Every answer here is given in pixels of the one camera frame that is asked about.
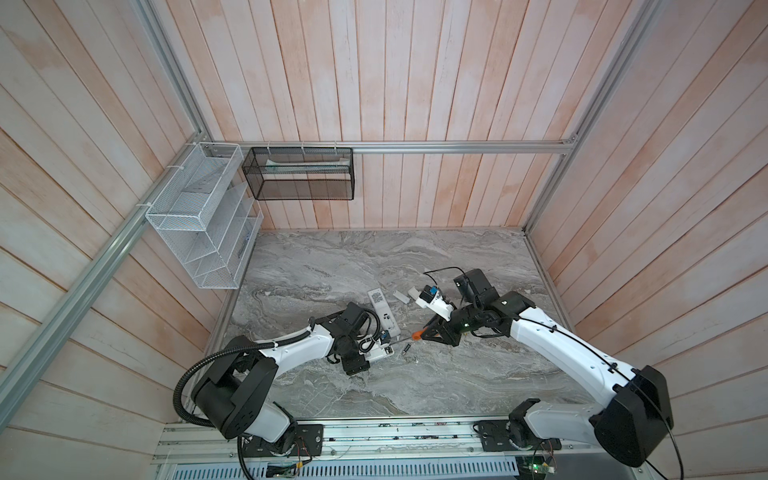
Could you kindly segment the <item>short white remote control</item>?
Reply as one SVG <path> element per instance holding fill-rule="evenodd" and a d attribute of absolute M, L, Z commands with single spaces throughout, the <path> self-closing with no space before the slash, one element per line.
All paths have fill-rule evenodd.
<path fill-rule="evenodd" d="M 368 362 L 374 363 L 380 360 L 387 359 L 394 354 L 394 350 L 391 345 L 375 343 L 370 351 L 364 354 L 365 359 Z"/>

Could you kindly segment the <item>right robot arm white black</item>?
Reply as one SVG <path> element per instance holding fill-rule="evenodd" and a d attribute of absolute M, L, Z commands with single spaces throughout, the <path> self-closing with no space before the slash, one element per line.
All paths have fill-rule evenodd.
<path fill-rule="evenodd" d="M 465 335 L 479 337 L 487 328 L 492 338 L 512 338 L 538 352 L 592 399 L 571 405 L 528 398 L 505 421 L 475 424 L 485 450 L 536 452 L 549 442 L 570 440 L 597 445 L 621 464 L 641 467 L 672 436 L 668 385 L 660 371 L 650 365 L 637 369 L 600 351 L 519 292 L 499 294 L 480 269 L 462 272 L 454 283 L 461 307 L 436 285 L 410 290 L 416 304 L 434 314 L 416 339 L 456 347 Z"/>

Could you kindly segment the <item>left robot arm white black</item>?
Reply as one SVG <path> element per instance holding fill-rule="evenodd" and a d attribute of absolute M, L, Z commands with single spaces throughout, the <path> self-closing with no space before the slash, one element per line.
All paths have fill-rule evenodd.
<path fill-rule="evenodd" d="M 277 445 L 290 443 L 295 420 L 267 402 L 276 378 L 319 359 L 342 365 L 355 375 L 370 368 L 367 355 L 384 333 L 378 314 L 354 302 L 294 334 L 252 341 L 241 335 L 195 363 L 178 381 L 173 406 L 184 421 L 214 427 L 226 439 L 257 437 Z"/>

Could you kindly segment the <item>long white remote control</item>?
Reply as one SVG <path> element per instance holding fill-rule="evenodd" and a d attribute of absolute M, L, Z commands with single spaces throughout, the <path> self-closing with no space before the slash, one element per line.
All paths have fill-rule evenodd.
<path fill-rule="evenodd" d="M 382 328 L 386 330 L 391 337 L 399 337 L 401 335 L 401 329 L 395 320 L 394 314 L 383 291 L 380 288 L 377 288 L 368 291 L 367 295 L 374 311 L 381 321 Z"/>

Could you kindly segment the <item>orange handled screwdriver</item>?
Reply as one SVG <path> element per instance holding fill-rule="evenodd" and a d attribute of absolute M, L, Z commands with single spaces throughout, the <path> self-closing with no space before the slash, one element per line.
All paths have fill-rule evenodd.
<path fill-rule="evenodd" d="M 411 334 L 402 334 L 399 335 L 396 339 L 392 340 L 390 344 L 395 345 L 402 342 L 419 341 L 422 338 L 423 333 L 424 329 L 417 330 Z"/>

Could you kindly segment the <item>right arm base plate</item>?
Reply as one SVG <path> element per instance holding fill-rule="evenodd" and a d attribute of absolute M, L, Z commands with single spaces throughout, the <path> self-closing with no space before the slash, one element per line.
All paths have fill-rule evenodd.
<path fill-rule="evenodd" d="M 481 420 L 473 424 L 484 452 L 561 450 L 562 442 L 556 438 L 536 437 L 525 425 L 510 420 Z"/>

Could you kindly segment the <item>white battery compartment cover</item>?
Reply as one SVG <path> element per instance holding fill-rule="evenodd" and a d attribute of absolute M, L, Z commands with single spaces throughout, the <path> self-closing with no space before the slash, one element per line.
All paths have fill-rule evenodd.
<path fill-rule="evenodd" d="M 394 291 L 393 295 L 394 295 L 395 298 L 397 298 L 403 304 L 408 304 L 410 302 L 410 298 L 408 296 L 406 296 L 405 294 L 399 292 L 399 291 Z"/>

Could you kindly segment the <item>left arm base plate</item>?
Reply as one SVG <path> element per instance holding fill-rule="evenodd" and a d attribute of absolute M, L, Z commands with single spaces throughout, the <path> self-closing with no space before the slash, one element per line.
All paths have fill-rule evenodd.
<path fill-rule="evenodd" d="M 324 426 L 320 423 L 290 426 L 276 442 L 257 436 L 238 439 L 244 458 L 313 459 L 321 455 Z"/>

